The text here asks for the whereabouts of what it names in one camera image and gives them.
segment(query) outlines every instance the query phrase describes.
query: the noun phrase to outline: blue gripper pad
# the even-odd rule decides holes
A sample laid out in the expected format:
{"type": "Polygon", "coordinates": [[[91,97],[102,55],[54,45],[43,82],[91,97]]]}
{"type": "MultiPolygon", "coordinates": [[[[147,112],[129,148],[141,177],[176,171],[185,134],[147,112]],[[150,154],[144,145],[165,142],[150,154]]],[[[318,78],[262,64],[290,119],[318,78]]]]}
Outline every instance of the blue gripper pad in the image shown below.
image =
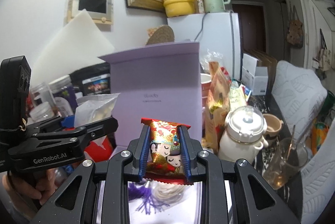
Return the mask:
{"type": "Polygon", "coordinates": [[[191,180],[191,165],[190,165],[190,156],[189,152],[187,150],[186,142],[184,133],[181,129],[181,127],[178,127],[178,133],[179,133],[179,140],[180,140],[180,152],[182,155],[182,163],[184,167],[184,173],[187,178],[187,180],[190,182],[191,180]]]}
{"type": "Polygon", "coordinates": [[[145,134],[145,139],[143,142],[143,147],[142,147],[141,156],[140,156],[138,175],[141,177],[141,180],[143,179],[145,175],[146,166],[148,162],[148,156],[149,156],[149,148],[150,148],[150,127],[147,128],[147,132],[145,134]]]}

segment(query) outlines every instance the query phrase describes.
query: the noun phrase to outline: purple box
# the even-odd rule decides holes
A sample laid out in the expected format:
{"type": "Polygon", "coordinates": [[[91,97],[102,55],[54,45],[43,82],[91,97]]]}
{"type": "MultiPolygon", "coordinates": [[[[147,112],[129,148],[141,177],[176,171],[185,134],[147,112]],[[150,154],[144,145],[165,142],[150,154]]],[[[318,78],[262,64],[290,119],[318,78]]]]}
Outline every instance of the purple box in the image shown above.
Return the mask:
{"type": "Polygon", "coordinates": [[[142,117],[188,124],[190,137],[201,140],[198,42],[143,46],[100,59],[111,65],[111,93],[121,93],[112,112],[118,146],[140,136],[142,117]]]}

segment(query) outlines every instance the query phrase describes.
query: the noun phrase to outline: white refrigerator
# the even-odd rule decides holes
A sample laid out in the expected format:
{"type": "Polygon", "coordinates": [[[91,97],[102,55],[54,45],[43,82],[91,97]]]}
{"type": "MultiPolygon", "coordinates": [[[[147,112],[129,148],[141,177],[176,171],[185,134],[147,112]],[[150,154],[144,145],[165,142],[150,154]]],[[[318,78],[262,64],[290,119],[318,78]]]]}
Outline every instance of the white refrigerator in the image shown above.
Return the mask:
{"type": "Polygon", "coordinates": [[[200,61],[208,57],[208,52],[218,57],[234,79],[241,79],[242,52],[240,26],[237,13],[220,12],[190,14],[167,19],[175,34],[175,41],[195,40],[200,42],[200,61]]]}

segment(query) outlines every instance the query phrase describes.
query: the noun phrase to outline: door frame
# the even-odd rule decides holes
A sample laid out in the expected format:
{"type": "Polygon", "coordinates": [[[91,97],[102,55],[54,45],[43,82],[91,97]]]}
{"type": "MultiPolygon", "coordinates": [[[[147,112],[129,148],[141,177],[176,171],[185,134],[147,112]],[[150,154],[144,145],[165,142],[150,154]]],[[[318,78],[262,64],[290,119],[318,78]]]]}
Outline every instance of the door frame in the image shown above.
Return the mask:
{"type": "MultiPolygon", "coordinates": [[[[316,36],[315,19],[313,18],[312,11],[309,8],[308,0],[300,0],[300,3],[301,3],[302,11],[303,11],[303,20],[304,20],[304,26],[303,26],[304,43],[305,43],[304,68],[312,68],[313,49],[315,48],[313,39],[315,39],[315,36],[316,36]]],[[[268,36],[267,35],[266,35],[266,51],[268,51],[268,36]]]]}
{"type": "Polygon", "coordinates": [[[268,19],[266,15],[265,4],[262,2],[256,2],[256,1],[239,1],[239,0],[232,0],[231,4],[253,5],[253,6],[263,7],[264,25],[265,25],[265,52],[269,54],[268,19]]]}

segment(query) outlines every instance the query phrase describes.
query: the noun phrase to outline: white quilted chair cover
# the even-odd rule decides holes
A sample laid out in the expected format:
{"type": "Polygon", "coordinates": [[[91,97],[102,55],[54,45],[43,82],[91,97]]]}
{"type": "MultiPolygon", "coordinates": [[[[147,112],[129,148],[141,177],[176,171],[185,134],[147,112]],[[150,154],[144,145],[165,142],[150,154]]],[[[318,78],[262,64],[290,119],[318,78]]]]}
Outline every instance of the white quilted chair cover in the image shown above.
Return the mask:
{"type": "Polygon", "coordinates": [[[303,179],[302,224],[312,224],[320,216],[335,191],[335,120],[325,142],[301,170],[303,179]]]}
{"type": "Polygon", "coordinates": [[[294,139],[297,139],[311,130],[312,120],[319,113],[327,97],[327,90],[311,69],[280,61],[272,95],[291,133],[295,124],[294,139]]]}

